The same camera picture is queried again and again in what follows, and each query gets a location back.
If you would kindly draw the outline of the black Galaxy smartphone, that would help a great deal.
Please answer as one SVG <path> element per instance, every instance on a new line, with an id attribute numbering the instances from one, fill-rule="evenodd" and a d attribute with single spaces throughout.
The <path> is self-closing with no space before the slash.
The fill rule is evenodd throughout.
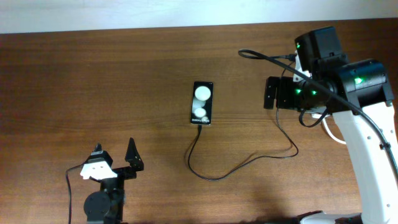
<path id="1" fill-rule="evenodd" d="M 209 126 L 212 121 L 213 82 L 194 82 L 190 123 Z"/>

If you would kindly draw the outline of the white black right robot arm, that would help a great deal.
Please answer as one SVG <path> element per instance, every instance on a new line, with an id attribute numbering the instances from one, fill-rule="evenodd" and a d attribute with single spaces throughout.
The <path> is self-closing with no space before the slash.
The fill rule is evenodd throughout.
<path id="1" fill-rule="evenodd" d="M 348 148 L 362 211 L 333 215 L 322 211 L 298 216 L 295 223 L 396 223 L 397 137 L 394 95 L 383 64 L 350 62 L 334 27 L 295 40 L 293 77 L 269 77 L 264 106 L 301 114 L 331 116 Z"/>

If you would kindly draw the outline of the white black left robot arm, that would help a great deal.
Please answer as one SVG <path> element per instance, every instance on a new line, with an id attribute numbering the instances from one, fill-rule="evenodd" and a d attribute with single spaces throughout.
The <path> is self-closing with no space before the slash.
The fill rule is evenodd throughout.
<path id="1" fill-rule="evenodd" d="M 98 144 L 83 163 L 80 175 L 100 184 L 97 192 L 90 194 L 83 209 L 87 223 L 122 223 L 125 203 L 124 183 L 135 179 L 137 173 L 144 170 L 144 163 L 137 151 L 133 138 L 129 139 L 125 161 L 126 167 L 112 168 L 113 159 Z"/>

